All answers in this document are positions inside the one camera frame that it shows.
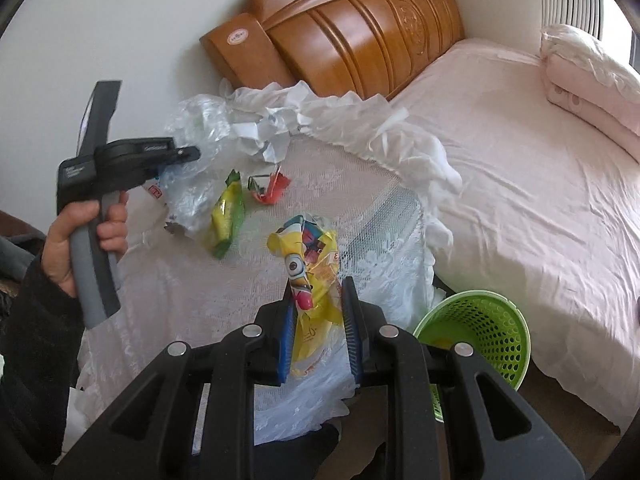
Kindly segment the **person's left forearm sleeve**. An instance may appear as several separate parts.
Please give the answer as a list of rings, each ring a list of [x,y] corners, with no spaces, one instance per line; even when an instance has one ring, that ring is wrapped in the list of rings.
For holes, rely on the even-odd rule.
[[[79,301],[29,266],[1,332],[1,477],[50,479],[84,332]]]

